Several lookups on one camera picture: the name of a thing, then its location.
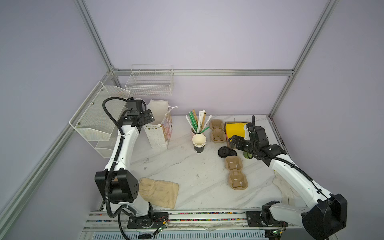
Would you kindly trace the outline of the paper cups black sleeve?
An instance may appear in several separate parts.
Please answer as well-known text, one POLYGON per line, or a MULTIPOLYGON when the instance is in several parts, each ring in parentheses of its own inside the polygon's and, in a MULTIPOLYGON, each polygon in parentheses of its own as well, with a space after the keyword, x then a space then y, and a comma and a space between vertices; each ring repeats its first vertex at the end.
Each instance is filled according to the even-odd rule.
POLYGON ((194 150, 196 153, 202 153, 207 142, 207 138, 203 134, 196 134, 192 138, 194 150))

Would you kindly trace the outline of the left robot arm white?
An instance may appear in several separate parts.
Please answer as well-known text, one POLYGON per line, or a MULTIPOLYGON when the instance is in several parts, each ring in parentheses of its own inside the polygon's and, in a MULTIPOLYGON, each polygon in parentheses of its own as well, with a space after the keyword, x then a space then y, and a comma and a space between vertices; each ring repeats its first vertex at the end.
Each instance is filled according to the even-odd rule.
POLYGON ((112 157, 105 169, 95 175, 107 214, 115 218, 125 213, 134 220, 151 223, 154 220, 153 207, 139 195, 139 181, 129 168, 142 127, 154 122, 155 118, 143 100, 110 97, 103 101, 102 107, 118 134, 112 157), (113 117, 107 109, 107 103, 114 100, 124 103, 120 117, 113 117))

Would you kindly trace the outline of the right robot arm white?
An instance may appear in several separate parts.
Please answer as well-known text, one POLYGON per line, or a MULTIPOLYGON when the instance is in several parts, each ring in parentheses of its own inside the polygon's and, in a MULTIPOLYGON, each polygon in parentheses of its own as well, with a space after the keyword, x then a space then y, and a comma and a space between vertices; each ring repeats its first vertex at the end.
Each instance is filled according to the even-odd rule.
POLYGON ((316 240, 325 240, 347 226, 348 202, 341 194, 332 194, 301 170, 279 145, 270 144, 261 126, 248 123, 245 136, 233 135, 229 145, 263 161, 277 172, 303 199, 305 207, 285 205, 278 201, 264 204, 262 223, 271 226, 285 222, 304 228, 316 240))

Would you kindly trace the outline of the black plastic cup lids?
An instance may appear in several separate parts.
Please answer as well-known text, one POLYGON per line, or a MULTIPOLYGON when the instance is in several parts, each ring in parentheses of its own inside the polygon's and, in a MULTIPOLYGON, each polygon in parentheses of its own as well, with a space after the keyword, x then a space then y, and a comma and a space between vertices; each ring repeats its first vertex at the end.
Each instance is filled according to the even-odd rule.
POLYGON ((231 148, 228 148, 228 147, 220 147, 218 149, 218 156, 222 159, 225 159, 227 157, 230 157, 230 156, 237 156, 237 152, 231 148))

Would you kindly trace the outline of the cartoon animal paper gift bag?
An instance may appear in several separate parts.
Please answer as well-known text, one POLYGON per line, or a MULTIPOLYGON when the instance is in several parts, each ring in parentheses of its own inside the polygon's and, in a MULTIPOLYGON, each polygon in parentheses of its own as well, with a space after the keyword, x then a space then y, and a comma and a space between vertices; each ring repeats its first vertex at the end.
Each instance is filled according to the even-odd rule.
POLYGON ((153 149, 166 150, 173 132, 171 112, 178 106, 169 106, 168 101, 151 100, 148 108, 152 111, 155 121, 144 125, 144 130, 153 149))

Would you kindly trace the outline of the green paper cup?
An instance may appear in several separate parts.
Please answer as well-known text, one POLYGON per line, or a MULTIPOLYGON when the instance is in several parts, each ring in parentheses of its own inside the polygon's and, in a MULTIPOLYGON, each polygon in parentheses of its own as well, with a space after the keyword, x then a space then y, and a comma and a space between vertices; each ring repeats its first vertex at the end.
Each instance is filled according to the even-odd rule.
POLYGON ((253 155, 251 153, 248 153, 248 152, 243 152, 243 156, 246 158, 246 159, 252 159, 253 158, 253 155))

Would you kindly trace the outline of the pulp two-cup carrier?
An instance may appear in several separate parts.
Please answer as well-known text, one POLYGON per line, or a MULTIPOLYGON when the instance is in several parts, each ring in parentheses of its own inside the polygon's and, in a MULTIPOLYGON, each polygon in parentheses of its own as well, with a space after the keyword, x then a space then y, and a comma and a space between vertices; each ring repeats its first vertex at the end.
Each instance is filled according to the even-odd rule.
POLYGON ((248 180, 242 173, 243 162, 238 156, 228 156, 225 158, 226 168, 229 170, 229 185, 233 190, 240 191, 248 188, 248 180))

